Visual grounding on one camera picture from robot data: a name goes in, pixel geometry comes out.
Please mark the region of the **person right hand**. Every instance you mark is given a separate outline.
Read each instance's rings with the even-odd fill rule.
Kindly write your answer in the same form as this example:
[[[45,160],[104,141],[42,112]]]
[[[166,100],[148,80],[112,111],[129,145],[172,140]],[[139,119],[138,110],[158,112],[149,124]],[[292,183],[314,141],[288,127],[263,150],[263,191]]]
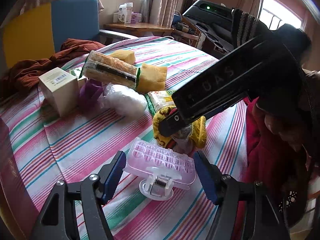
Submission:
[[[302,127],[288,124],[274,115],[262,110],[257,103],[252,110],[253,116],[260,121],[262,128],[286,142],[295,152],[298,152],[305,142],[305,131]]]

